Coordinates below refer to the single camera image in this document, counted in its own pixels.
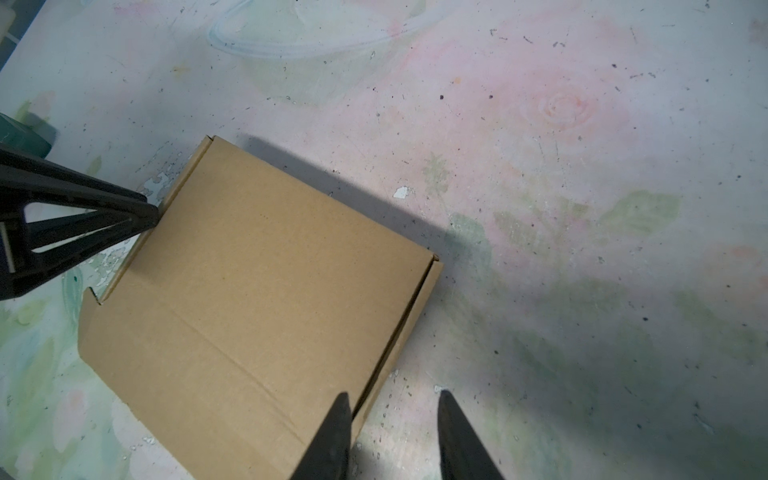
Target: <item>faded pattern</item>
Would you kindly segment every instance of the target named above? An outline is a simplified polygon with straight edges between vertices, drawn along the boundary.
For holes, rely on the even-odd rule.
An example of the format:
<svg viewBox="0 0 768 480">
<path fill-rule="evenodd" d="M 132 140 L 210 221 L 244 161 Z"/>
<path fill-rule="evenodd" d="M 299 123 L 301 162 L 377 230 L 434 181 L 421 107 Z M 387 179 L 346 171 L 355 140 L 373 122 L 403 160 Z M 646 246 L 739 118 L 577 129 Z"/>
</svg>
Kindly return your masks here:
<svg viewBox="0 0 768 480">
<path fill-rule="evenodd" d="M 228 2 L 49 0 L 0 111 L 156 203 L 204 134 L 265 140 L 441 255 L 354 478 L 439 478 L 441 388 L 510 480 L 766 477 L 768 4 L 349 0 L 344 49 L 312 53 L 323 10 L 273 3 L 271 37 L 255 6 L 227 34 L 298 58 L 208 45 Z M 343 36 L 368 17 L 388 36 Z M 84 286 L 129 247 L 2 304 L 18 480 L 189 478 L 77 355 Z"/>
</svg>

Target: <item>table surface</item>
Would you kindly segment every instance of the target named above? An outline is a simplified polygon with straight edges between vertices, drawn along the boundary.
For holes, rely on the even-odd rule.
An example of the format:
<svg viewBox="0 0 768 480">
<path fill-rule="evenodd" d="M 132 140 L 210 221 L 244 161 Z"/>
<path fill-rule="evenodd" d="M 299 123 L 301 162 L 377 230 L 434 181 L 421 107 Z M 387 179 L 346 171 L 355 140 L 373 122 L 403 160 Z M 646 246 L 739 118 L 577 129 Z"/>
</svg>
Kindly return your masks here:
<svg viewBox="0 0 768 480">
<path fill-rule="evenodd" d="M 155 203 L 220 135 L 441 256 L 355 478 L 439 478 L 444 388 L 509 479 L 763 478 L 767 78 L 760 0 L 48 0 L 0 111 Z M 18 480 L 190 477 L 77 354 L 129 246 L 0 306 Z"/>
</svg>

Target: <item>box lid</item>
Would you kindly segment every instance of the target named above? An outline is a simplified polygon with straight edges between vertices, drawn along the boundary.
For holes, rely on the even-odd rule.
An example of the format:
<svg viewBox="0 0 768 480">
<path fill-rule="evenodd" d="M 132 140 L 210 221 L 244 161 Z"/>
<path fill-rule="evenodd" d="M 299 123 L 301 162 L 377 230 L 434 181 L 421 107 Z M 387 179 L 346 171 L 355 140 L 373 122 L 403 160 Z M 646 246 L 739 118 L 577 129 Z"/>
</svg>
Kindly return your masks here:
<svg viewBox="0 0 768 480">
<path fill-rule="evenodd" d="M 372 391 L 435 257 L 220 138 L 199 154 L 85 298 L 80 354 L 198 478 L 287 478 L 336 395 Z"/>
</svg>

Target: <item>cardboard box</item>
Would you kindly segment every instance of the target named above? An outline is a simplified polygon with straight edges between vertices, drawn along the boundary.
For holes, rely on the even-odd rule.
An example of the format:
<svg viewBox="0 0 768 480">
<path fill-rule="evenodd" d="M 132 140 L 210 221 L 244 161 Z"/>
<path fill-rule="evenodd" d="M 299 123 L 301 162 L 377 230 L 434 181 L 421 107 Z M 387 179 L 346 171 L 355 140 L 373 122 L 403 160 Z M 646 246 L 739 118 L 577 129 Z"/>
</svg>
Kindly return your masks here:
<svg viewBox="0 0 768 480">
<path fill-rule="evenodd" d="M 437 257 L 217 137 L 161 209 L 86 292 L 83 360 L 198 480 L 289 478 L 340 392 L 354 439 Z"/>
</svg>

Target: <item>black plastic part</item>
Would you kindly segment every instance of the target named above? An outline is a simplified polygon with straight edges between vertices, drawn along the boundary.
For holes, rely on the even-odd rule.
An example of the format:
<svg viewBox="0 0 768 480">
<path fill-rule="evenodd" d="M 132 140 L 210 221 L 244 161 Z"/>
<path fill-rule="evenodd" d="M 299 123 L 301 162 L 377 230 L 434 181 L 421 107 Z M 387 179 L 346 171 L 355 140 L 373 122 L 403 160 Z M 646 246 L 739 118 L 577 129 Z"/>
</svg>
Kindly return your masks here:
<svg viewBox="0 0 768 480">
<path fill-rule="evenodd" d="M 437 431 L 443 480 L 504 480 L 448 390 L 440 392 Z"/>
<path fill-rule="evenodd" d="M 24 209 L 34 202 L 93 211 L 28 223 Z M 0 300 L 24 295 L 159 221 L 144 195 L 0 145 Z"/>
<path fill-rule="evenodd" d="M 346 480 L 352 412 L 349 395 L 340 393 L 320 424 L 291 480 Z"/>
</svg>

